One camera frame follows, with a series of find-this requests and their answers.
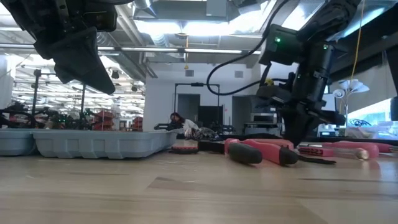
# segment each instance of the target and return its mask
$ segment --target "woman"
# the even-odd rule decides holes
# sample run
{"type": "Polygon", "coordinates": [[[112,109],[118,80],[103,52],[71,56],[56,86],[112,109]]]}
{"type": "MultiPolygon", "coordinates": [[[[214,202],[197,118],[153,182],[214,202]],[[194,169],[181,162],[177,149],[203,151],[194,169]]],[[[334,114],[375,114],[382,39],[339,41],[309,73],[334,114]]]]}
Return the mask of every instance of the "woman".
{"type": "Polygon", "coordinates": [[[191,128],[199,129],[197,124],[195,124],[193,121],[189,119],[181,117],[177,112],[172,113],[170,115],[170,119],[172,120],[172,123],[177,123],[179,125],[182,125],[182,128],[184,129],[182,133],[185,133],[188,129],[191,128]]]}

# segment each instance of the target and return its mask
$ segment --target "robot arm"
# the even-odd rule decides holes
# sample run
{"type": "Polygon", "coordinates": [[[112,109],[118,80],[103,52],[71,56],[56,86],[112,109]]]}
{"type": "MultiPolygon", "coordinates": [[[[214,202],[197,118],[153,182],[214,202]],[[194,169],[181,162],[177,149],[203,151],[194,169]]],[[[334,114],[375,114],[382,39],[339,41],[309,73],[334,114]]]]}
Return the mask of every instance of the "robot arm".
{"type": "Polygon", "coordinates": [[[37,53],[54,59],[62,82],[76,79],[107,94],[115,88],[98,56],[96,35],[116,29],[114,5],[132,1],[0,0],[36,40],[37,53]]]}
{"type": "Polygon", "coordinates": [[[266,46],[259,63],[291,65],[298,63],[291,89],[280,86],[260,86],[257,96],[271,99],[280,108],[285,121],[285,138],[298,145],[307,133],[321,123],[342,125],[339,112],[323,111],[322,100],[330,77],[331,60],[335,52],[329,36],[347,28],[360,0],[331,0],[299,31],[271,25],[266,46]]]}

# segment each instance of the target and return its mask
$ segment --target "doorway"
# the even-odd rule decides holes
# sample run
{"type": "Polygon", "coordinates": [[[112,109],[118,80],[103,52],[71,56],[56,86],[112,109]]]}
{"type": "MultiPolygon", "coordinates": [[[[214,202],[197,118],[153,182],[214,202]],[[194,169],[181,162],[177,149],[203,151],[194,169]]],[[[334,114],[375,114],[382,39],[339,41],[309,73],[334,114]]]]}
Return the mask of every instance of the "doorway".
{"type": "Polygon", "coordinates": [[[237,134],[244,132],[244,124],[250,122],[250,117],[250,96],[232,96],[232,126],[234,126],[237,134]]]}
{"type": "Polygon", "coordinates": [[[200,94],[178,94],[177,112],[193,122],[198,121],[198,109],[200,106],[200,94]]]}

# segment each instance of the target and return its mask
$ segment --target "gray plastic bin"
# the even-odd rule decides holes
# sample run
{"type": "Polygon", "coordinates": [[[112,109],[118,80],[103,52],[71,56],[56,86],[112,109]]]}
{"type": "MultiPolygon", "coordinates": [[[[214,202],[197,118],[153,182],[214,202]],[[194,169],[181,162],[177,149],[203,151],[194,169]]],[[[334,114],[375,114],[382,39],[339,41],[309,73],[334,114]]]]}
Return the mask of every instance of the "gray plastic bin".
{"type": "Polygon", "coordinates": [[[112,131],[34,132],[37,149],[45,157],[124,159],[147,157],[172,146],[175,133],[120,133],[112,131]]]}
{"type": "Polygon", "coordinates": [[[32,129],[0,128],[0,156],[27,156],[34,146],[32,129]]]}

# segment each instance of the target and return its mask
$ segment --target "wooden table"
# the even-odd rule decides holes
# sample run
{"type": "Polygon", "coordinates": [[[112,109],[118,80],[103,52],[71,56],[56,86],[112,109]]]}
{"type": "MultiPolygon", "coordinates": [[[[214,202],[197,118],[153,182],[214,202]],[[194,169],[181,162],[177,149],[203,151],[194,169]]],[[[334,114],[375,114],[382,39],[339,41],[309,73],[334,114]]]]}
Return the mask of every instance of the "wooden table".
{"type": "Polygon", "coordinates": [[[336,160],[279,167],[207,153],[0,157],[0,223],[397,223],[398,157],[336,160]]]}

